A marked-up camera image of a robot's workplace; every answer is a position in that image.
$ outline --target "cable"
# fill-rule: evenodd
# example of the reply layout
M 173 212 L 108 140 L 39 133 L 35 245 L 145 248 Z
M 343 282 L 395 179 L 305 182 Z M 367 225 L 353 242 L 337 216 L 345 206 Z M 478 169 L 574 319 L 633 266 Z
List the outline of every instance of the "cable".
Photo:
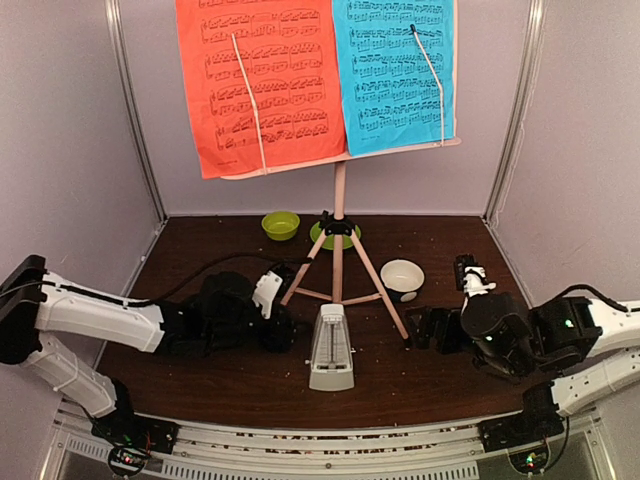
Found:
M 149 436 L 148 432 L 146 436 L 147 438 L 146 451 L 138 447 L 134 447 L 133 445 L 116 443 L 111 439 L 110 435 L 108 435 L 102 429 L 102 426 L 98 423 L 98 421 L 94 417 L 92 417 L 91 414 L 89 414 L 89 412 L 84 407 L 81 406 L 80 408 L 82 408 L 82 411 L 91 422 L 91 425 L 97 430 L 100 437 L 106 440 L 107 442 L 109 442 L 109 444 L 111 444 L 111 446 L 113 447 L 109 451 L 109 455 L 107 457 L 107 465 L 109 466 L 109 469 L 111 470 L 112 473 L 118 476 L 126 475 L 128 477 L 133 477 L 139 474 L 142 470 L 144 470 L 144 467 L 146 467 L 147 462 L 152 458 L 151 450 L 150 450 L 151 437 Z M 128 467 L 135 467 L 135 470 L 118 468 L 117 465 L 113 464 L 114 461 L 117 463 L 121 463 L 123 465 L 127 465 Z
M 551 470 L 553 467 L 555 467 L 556 464 L 562 458 L 562 454 L 567 449 L 567 444 L 569 443 L 569 427 L 570 427 L 569 417 L 567 417 L 566 420 L 567 420 L 567 425 L 565 427 L 566 430 L 565 430 L 565 434 L 564 434 L 564 442 L 562 442 L 562 448 L 560 448 L 560 451 L 558 452 L 558 455 L 556 455 L 556 458 L 553 459 L 553 462 L 551 462 L 550 465 L 547 465 L 546 467 L 544 467 L 544 469 L 542 470 L 543 473 L 547 473 L 549 470 Z
M 4 292 L 0 292 L 0 298 L 6 297 L 7 295 L 11 295 L 12 293 L 17 292 L 18 290 L 22 290 L 23 288 L 35 287 L 37 285 L 55 285 L 55 283 L 48 282 L 46 280 L 40 280 L 40 281 L 37 281 L 37 282 L 23 283 L 22 285 L 18 285 L 17 287 L 13 287 L 13 288 L 10 288 L 8 290 L 5 290 Z
M 629 308 L 625 307 L 621 303 L 616 302 L 615 300 L 613 300 L 612 298 L 607 297 L 605 294 L 603 294 L 602 292 L 600 292 L 596 288 L 592 287 L 591 285 L 587 285 L 585 283 L 578 283 L 576 285 L 571 285 L 570 287 L 565 288 L 558 295 L 556 295 L 551 300 L 548 300 L 546 303 L 544 303 L 544 305 L 546 305 L 549 302 L 552 302 L 554 300 L 558 300 L 558 299 L 564 297 L 567 293 L 573 292 L 574 290 L 586 290 L 586 291 L 592 293 L 593 295 L 595 295 L 598 298 L 598 300 L 601 300 L 603 303 L 605 303 L 609 307 L 613 308 L 614 310 L 618 310 L 619 312 L 628 313 L 628 312 L 638 312 L 638 311 L 640 311 L 640 308 L 634 308 L 632 310 L 629 310 Z
M 438 91 L 440 92 L 440 146 L 444 147 L 444 89 L 442 88 L 442 83 L 440 83 L 440 79 L 438 78 L 436 69 L 433 68 L 433 64 L 431 63 L 429 54 L 427 53 L 427 51 L 424 49 L 424 46 L 422 45 L 422 41 L 420 40 L 420 35 L 418 33 L 418 30 L 416 29 L 416 26 L 414 24 L 411 24 L 410 28 L 411 28 L 413 37 L 415 38 L 418 44 L 418 47 L 420 48 L 420 51 L 424 56 L 424 59 L 427 61 L 427 64 L 429 65 L 429 70 L 431 70 L 431 74 L 433 75 L 433 78 L 436 81 L 436 85 L 438 86 Z
M 531 358 L 532 360 L 535 360 L 536 362 L 539 363 L 547 363 L 549 360 L 547 358 L 541 357 L 540 355 L 536 355 L 533 352 L 533 349 L 531 348 L 531 344 L 529 343 L 529 339 L 528 338 L 520 338 L 518 340 L 518 346 L 524 351 L 524 353 Z
M 264 175 L 266 175 L 269 173 L 269 169 L 267 168 L 267 159 L 264 155 L 264 145 L 262 142 L 262 132 L 260 131 L 260 114 L 258 113 L 258 104 L 256 103 L 256 98 L 253 96 L 253 90 L 251 89 L 251 84 L 249 83 L 249 77 L 247 77 L 247 71 L 245 70 L 244 63 L 242 62 L 242 55 L 240 55 L 240 51 L 238 50 L 238 42 L 236 41 L 235 33 L 231 34 L 231 41 L 233 42 L 233 50 L 236 53 L 236 58 L 238 59 L 238 64 L 240 65 L 242 78 L 244 79 L 244 83 L 247 86 L 247 93 L 249 93 L 249 100 L 251 101 L 251 108 L 253 109 L 253 118 L 256 122 L 256 133 L 258 134 L 258 146 L 260 147 L 262 170 Z
M 182 290 L 184 287 L 186 287 L 189 283 L 191 283 L 194 279 L 196 279 L 197 277 L 199 277 L 200 275 L 202 275 L 204 272 L 206 272 L 207 270 L 209 270 L 210 268 L 222 263 L 222 262 L 226 262 L 228 260 L 232 260 L 234 258 L 258 258 L 261 260 L 266 260 L 269 262 L 277 262 L 277 263 L 295 263 L 295 264 L 304 264 L 304 263 L 310 263 L 311 259 L 308 257 L 305 258 L 278 258 L 278 257 L 274 257 L 271 255 L 265 255 L 262 253 L 251 253 L 251 252 L 240 252 L 240 253 L 232 253 L 229 255 L 225 255 L 223 257 L 219 257 L 216 258 L 214 260 L 211 260 L 207 263 L 205 263 L 204 265 L 202 265 L 201 267 L 199 267 L 198 269 L 196 269 L 194 272 L 192 272 L 191 274 L 189 274 L 186 278 L 184 278 L 184 280 L 182 280 L 180 283 L 178 283 L 176 286 L 174 286 L 173 288 L 169 289 L 168 291 L 166 291 L 165 293 L 163 293 L 162 295 L 150 299 L 150 300 L 142 300 L 142 301 L 138 301 L 138 302 L 123 302 L 121 299 L 119 298 L 114 298 L 114 297 L 110 297 L 108 295 L 103 295 L 101 293 L 97 293 L 97 292 L 93 292 L 91 290 L 87 290 L 84 289 L 82 287 L 76 287 L 75 285 L 59 285 L 58 288 L 61 288 L 63 290 L 67 290 L 69 292 L 73 292 L 73 293 L 78 293 L 80 295 L 84 295 L 87 297 L 91 297 L 91 298 L 95 298 L 97 300 L 102 300 L 104 302 L 108 302 L 108 303 L 112 303 L 115 305 L 121 305 L 121 306 L 126 306 L 128 308 L 144 308 L 144 307 L 149 307 L 151 305 L 155 305 L 158 302 L 161 302 L 163 300 L 166 300 L 167 298 L 175 295 L 176 293 L 178 293 L 180 290 Z M 52 282 L 40 282 L 41 284 L 46 284 L 46 285 L 54 285 L 54 283 Z
M 195 270 L 191 275 L 188 275 L 184 280 L 182 280 L 180 283 L 178 283 L 175 287 L 173 287 L 170 290 L 166 291 L 165 293 L 163 293 L 159 297 L 156 297 L 153 300 L 146 300 L 146 301 L 143 301 L 143 302 L 129 303 L 128 306 L 134 307 L 134 308 L 148 307 L 149 305 L 153 305 L 153 304 L 155 304 L 157 302 L 160 302 L 162 300 L 166 300 L 167 298 L 169 298 L 169 297 L 175 295 L 176 293 L 178 293 L 180 290 L 182 290 L 184 287 L 186 287 L 189 283 L 191 283 L 194 279 L 196 279 L 197 277 L 202 275 L 205 271 L 209 270 L 210 268 L 218 265 L 219 263 L 225 262 L 227 260 L 231 260 L 231 259 L 234 259 L 234 258 L 241 258 L 241 257 L 259 258 L 261 260 L 267 260 L 269 262 L 278 262 L 278 263 L 304 264 L 304 263 L 310 263 L 311 262 L 311 259 L 308 258 L 308 257 L 305 257 L 305 258 L 277 258 L 277 257 L 273 257 L 271 255 L 264 255 L 262 253 L 247 253 L 247 252 L 232 253 L 232 254 L 225 255 L 223 257 L 220 257 L 220 258 L 217 258 L 215 260 L 211 260 L 210 262 L 205 263 L 200 268 Z

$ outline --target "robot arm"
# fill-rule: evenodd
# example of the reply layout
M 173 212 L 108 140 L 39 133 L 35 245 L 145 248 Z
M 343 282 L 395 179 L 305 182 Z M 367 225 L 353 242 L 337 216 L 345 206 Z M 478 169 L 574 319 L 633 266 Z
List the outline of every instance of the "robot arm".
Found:
M 525 392 L 522 412 L 481 422 L 485 451 L 558 435 L 563 417 L 640 380 L 640 302 L 621 304 L 578 285 L 528 310 L 509 293 L 492 293 L 495 284 L 471 255 L 458 257 L 454 270 L 463 306 L 409 311 L 409 323 L 418 325 L 415 343 L 428 348 L 435 339 L 443 354 L 470 351 L 477 366 L 504 377 L 535 371 L 559 377 Z M 578 289 L 597 298 L 564 297 Z M 615 353 L 590 368 L 561 376 L 587 358 L 610 352 Z
M 0 285 L 0 363 L 20 365 L 80 404 L 95 435 L 138 448 L 151 438 L 156 451 L 167 453 L 177 425 L 135 415 L 122 383 L 94 371 L 48 332 L 76 333 L 149 353 L 204 356 L 239 345 L 252 328 L 263 330 L 261 340 L 269 339 L 266 326 L 276 325 L 288 343 L 271 339 L 267 348 L 284 349 L 293 327 L 276 305 L 281 285 L 274 272 L 255 288 L 241 275 L 223 272 L 207 277 L 200 294 L 183 304 L 138 301 L 69 282 L 32 255 Z

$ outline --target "white bracket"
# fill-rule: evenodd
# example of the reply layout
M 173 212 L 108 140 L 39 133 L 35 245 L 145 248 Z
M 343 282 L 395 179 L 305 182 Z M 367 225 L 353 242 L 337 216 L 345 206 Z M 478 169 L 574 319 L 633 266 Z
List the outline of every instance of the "white bracket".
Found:
M 484 267 L 467 267 L 464 272 L 464 294 L 467 298 L 486 295 L 497 287 L 495 282 L 487 282 L 487 274 Z
M 273 302 L 281 285 L 282 278 L 273 272 L 268 272 L 258 280 L 256 289 L 253 291 L 253 303 L 256 307 L 261 307 L 262 318 L 271 318 Z

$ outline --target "bowl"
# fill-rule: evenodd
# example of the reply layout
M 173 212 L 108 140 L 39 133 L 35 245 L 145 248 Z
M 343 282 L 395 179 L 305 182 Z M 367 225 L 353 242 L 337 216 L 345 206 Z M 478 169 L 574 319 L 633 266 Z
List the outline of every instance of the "bowl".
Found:
M 293 212 L 273 212 L 262 219 L 262 228 L 271 240 L 284 242 L 295 236 L 300 217 Z
M 311 241 L 313 243 L 316 243 L 316 241 L 318 240 L 318 237 L 320 237 L 320 232 L 322 230 L 320 229 L 320 222 L 317 222 L 313 225 L 313 227 L 311 227 L 311 231 L 309 232 L 309 235 L 311 236 Z M 356 225 L 356 235 L 358 236 L 358 238 L 362 237 L 362 230 L 360 230 L 360 227 Z M 324 241 L 324 245 L 322 245 L 322 248 L 324 248 L 325 250 L 333 250 L 333 235 L 329 235 L 327 237 L 327 239 Z M 342 249 L 346 250 L 347 248 L 351 248 L 353 247 L 353 242 L 351 241 L 351 238 L 349 238 L 347 235 L 343 235 L 342 236 Z
M 380 279 L 394 302 L 410 302 L 418 296 L 424 284 L 424 272 L 409 260 L 396 259 L 384 264 Z

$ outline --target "sheet music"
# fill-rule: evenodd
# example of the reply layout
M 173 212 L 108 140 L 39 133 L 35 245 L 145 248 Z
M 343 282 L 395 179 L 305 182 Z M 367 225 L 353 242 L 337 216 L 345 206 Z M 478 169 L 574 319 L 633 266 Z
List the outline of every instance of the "sheet music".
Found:
M 442 83 L 445 139 L 453 138 L 453 8 L 453 0 L 333 3 L 352 155 L 441 139 L 439 89 L 411 24 Z
M 204 178 L 345 151 L 330 0 L 177 0 L 178 33 Z

